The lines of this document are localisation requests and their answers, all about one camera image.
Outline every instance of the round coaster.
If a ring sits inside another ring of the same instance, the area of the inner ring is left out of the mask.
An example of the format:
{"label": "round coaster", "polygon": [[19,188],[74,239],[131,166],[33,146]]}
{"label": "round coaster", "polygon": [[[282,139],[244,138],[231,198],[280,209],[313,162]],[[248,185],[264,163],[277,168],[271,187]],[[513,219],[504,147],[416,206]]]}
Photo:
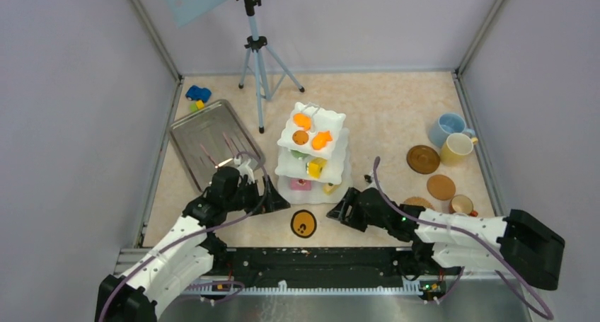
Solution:
{"label": "round coaster", "polygon": [[317,230],[317,218],[308,210],[296,211],[292,216],[290,227],[296,236],[308,238]]}
{"label": "round coaster", "polygon": [[435,175],[427,180],[427,191],[437,200],[449,200],[456,193],[452,179],[444,175]]}
{"label": "round coaster", "polygon": [[409,197],[407,199],[404,200],[403,204],[407,204],[407,205],[417,205],[419,207],[426,207],[432,210],[435,210],[433,208],[433,204],[431,204],[429,202],[429,200],[426,200],[423,197]]}
{"label": "round coaster", "polygon": [[408,150],[406,162],[415,172],[428,175],[437,170],[439,155],[429,146],[417,145]]}

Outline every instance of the orange coaster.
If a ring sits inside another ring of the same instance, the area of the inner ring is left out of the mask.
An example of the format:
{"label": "orange coaster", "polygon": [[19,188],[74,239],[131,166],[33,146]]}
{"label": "orange coaster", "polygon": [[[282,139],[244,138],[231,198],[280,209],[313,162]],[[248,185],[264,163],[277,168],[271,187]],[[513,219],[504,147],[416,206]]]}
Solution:
{"label": "orange coaster", "polygon": [[435,175],[427,180],[427,191],[437,200],[449,200],[456,193],[452,179],[444,175]]}
{"label": "orange coaster", "polygon": [[406,162],[415,172],[428,175],[437,170],[439,155],[429,146],[417,145],[408,150]]}
{"label": "orange coaster", "polygon": [[426,207],[432,210],[435,210],[433,208],[433,204],[431,204],[429,202],[429,200],[426,200],[423,197],[410,197],[404,200],[403,204],[407,204],[407,205],[417,205],[419,207]]}

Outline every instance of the brown cookie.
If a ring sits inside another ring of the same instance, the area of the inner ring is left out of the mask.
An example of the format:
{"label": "brown cookie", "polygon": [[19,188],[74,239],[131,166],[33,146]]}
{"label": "brown cookie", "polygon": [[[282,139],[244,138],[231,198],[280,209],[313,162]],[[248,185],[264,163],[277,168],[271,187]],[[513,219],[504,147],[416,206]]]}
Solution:
{"label": "brown cookie", "polygon": [[302,130],[295,131],[292,135],[292,140],[298,145],[305,145],[308,143],[308,133]]}

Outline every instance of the white rack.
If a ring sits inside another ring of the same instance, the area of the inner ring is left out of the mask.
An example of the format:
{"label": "white rack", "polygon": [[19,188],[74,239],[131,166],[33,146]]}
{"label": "white rack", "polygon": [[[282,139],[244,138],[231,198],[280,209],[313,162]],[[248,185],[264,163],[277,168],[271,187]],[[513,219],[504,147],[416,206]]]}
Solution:
{"label": "white rack", "polygon": [[[298,113],[311,117],[313,126],[307,131],[309,141],[303,145],[298,145],[292,140],[292,135],[296,131],[303,130],[293,120]],[[296,103],[294,106],[281,137],[277,141],[279,157],[275,169],[275,174],[279,176],[277,190],[291,204],[337,203],[341,201],[347,189],[352,186],[350,131],[343,127],[345,118],[346,115],[343,113],[325,110],[313,104]],[[318,132],[324,131],[330,132],[333,141],[328,142],[320,150],[312,149],[311,140]],[[297,154],[293,154],[292,150],[305,154],[305,156],[296,157]],[[327,161],[318,178],[309,175],[306,170],[306,164],[314,158],[322,158]],[[306,188],[303,190],[293,189],[294,182],[309,182],[310,190]],[[324,187],[331,185],[339,186],[328,194]]]}

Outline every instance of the yellow block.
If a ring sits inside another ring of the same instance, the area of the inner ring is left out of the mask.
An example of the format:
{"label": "yellow block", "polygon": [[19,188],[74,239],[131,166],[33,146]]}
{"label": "yellow block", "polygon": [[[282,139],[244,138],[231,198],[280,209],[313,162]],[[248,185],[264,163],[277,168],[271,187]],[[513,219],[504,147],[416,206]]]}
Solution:
{"label": "yellow block", "polygon": [[321,177],[321,172],[323,172],[323,168],[326,164],[327,161],[325,159],[315,158],[312,161],[306,163],[306,172],[309,176],[319,179]]}
{"label": "yellow block", "polygon": [[340,184],[332,184],[332,183],[327,183],[325,185],[323,185],[323,192],[331,195],[334,191],[336,191],[338,188],[340,187]]}

